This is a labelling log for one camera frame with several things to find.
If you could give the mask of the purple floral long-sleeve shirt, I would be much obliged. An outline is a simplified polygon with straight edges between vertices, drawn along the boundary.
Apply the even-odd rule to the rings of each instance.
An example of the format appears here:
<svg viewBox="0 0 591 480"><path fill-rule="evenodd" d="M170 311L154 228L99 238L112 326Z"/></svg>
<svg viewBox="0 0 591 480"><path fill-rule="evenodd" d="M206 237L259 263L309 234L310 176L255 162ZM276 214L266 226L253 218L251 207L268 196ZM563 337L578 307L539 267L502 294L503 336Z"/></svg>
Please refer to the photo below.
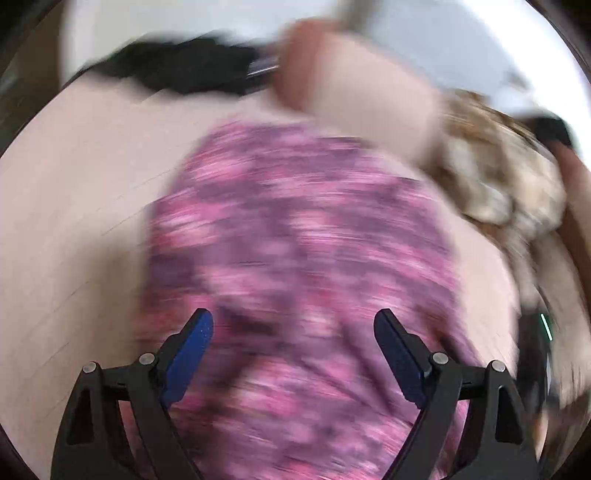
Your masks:
<svg viewBox="0 0 591 480"><path fill-rule="evenodd" d="M213 338L170 414L208 479L379 479L417 418L374 336L388 308L473 364L433 197L352 138L237 121L157 200L139 342L198 308Z"/></svg>

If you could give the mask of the black clothes pile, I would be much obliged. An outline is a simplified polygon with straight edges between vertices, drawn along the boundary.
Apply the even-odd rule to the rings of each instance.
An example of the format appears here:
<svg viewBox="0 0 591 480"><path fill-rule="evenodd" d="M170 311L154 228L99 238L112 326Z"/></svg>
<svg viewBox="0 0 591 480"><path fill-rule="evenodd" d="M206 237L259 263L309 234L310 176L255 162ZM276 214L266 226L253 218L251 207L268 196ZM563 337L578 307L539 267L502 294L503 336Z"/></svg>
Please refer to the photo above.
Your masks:
<svg viewBox="0 0 591 480"><path fill-rule="evenodd" d="M106 78L132 79L151 92L243 96L266 86L278 67L279 54L273 46L231 44L205 35L181 42L134 41L84 66L73 78L91 72Z"/></svg>

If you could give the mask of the brown pink sofa backrest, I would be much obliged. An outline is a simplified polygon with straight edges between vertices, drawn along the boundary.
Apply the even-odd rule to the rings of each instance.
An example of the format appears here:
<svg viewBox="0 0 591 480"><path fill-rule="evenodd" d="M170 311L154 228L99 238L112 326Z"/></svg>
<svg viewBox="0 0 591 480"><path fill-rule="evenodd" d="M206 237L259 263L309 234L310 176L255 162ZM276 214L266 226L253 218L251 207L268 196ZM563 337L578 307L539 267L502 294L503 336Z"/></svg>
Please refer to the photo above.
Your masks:
<svg viewBox="0 0 591 480"><path fill-rule="evenodd" d="M567 203L559 235L578 271L587 304L590 304L590 171L575 151L559 141L550 144L559 165Z"/></svg>

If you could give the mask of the floral beige blanket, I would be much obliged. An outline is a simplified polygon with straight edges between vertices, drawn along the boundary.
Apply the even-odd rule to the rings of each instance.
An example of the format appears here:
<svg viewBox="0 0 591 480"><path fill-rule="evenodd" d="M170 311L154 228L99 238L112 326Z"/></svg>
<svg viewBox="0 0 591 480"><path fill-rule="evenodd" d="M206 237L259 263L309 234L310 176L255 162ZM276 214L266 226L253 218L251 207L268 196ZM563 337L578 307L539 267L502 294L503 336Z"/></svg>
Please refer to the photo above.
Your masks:
<svg viewBox="0 0 591 480"><path fill-rule="evenodd" d="M559 167L525 125L481 95L447 95L431 175L460 213L505 254L521 310L541 306L531 244L560 225L566 193Z"/></svg>

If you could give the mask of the black garment on backrest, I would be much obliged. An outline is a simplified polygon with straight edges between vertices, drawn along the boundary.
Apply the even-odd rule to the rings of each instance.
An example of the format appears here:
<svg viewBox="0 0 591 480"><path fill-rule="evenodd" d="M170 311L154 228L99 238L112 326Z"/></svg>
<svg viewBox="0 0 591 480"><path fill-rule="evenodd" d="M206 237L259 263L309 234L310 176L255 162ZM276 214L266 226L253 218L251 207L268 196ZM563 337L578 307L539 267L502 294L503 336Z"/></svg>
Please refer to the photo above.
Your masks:
<svg viewBox="0 0 591 480"><path fill-rule="evenodd" d="M560 117L537 116L533 117L529 124L537 140L547 148L556 142L573 148L569 128Z"/></svg>

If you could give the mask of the pink bolster cushion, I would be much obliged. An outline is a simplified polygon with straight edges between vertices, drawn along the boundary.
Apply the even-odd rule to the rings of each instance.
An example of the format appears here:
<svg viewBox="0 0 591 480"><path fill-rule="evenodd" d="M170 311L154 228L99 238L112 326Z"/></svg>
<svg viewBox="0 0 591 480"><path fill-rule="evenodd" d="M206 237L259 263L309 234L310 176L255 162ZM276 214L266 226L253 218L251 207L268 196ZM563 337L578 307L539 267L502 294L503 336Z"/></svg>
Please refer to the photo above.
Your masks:
<svg viewBox="0 0 591 480"><path fill-rule="evenodd" d="M440 144L444 94L361 36L332 21L298 20L280 42L277 100L417 166Z"/></svg>

